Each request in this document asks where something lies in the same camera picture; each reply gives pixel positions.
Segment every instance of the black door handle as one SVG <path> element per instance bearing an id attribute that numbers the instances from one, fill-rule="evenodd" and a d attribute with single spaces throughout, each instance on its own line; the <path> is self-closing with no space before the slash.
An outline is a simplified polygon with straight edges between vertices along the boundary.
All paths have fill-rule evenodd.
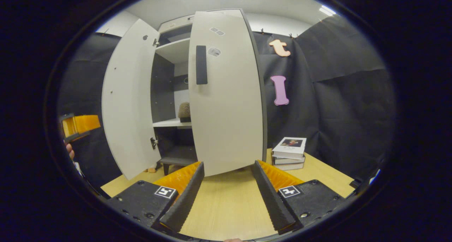
<path id="1" fill-rule="evenodd" d="M 207 84 L 207 53 L 206 46 L 196 46 L 196 84 Z"/>

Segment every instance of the open cabinet door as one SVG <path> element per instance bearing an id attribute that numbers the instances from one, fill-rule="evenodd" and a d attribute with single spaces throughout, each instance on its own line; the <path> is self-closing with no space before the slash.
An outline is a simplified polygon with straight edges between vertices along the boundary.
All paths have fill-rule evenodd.
<path id="1" fill-rule="evenodd" d="M 205 176 L 263 158 L 260 78 L 250 32 L 236 12 L 196 12 L 190 36 L 190 113 Z"/>
<path id="2" fill-rule="evenodd" d="M 137 20 L 116 46 L 103 80 L 102 120 L 108 146 L 121 172 L 132 179 L 160 160 L 150 109 L 154 39 L 160 34 Z"/>

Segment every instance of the cabinet shelf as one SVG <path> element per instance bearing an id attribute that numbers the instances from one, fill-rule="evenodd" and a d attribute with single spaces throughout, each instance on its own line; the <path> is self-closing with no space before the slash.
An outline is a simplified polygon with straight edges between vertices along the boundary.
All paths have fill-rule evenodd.
<path id="1" fill-rule="evenodd" d="M 189 60 L 190 38 L 174 41 L 155 49 L 155 52 L 173 64 Z"/>
<path id="2" fill-rule="evenodd" d="M 170 127 L 170 126 L 192 126 L 191 122 L 182 123 L 179 118 L 173 118 L 157 123 L 152 123 L 153 127 Z"/>

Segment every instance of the book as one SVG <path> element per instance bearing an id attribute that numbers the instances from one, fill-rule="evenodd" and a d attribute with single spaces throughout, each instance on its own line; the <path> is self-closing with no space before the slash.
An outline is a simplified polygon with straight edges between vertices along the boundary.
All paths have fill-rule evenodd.
<path id="1" fill-rule="evenodd" d="M 273 148 L 273 156 L 301 159 L 305 152 L 305 145 L 306 138 L 284 137 L 284 139 Z"/>
<path id="2" fill-rule="evenodd" d="M 288 170 L 297 170 L 302 169 L 305 163 L 295 163 L 295 164 L 280 164 L 280 165 L 274 165 L 276 168 L 280 169 L 281 171 L 288 171 Z"/>
<path id="3" fill-rule="evenodd" d="M 279 164 L 295 164 L 295 163 L 304 163 L 305 162 L 305 156 L 302 158 L 284 158 L 284 157 L 276 157 L 273 156 L 273 165 L 279 165 Z"/>

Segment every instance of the wooden table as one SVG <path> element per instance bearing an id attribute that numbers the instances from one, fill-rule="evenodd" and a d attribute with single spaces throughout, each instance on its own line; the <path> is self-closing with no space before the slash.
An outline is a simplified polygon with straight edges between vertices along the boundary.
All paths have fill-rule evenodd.
<path id="1" fill-rule="evenodd" d="M 303 181 L 317 179 L 342 197 L 347 197 L 354 190 L 349 186 L 353 181 L 351 177 L 309 154 L 305 156 L 303 169 L 287 172 Z M 267 150 L 267 162 L 271 163 L 271 149 Z M 101 188 L 108 195 L 115 196 L 138 180 L 153 182 L 162 176 L 161 169 L 156 173 L 143 172 L 130 181 L 120 176 Z M 276 234 L 250 166 L 205 177 L 180 232 L 220 241 L 236 237 L 247 240 Z"/>

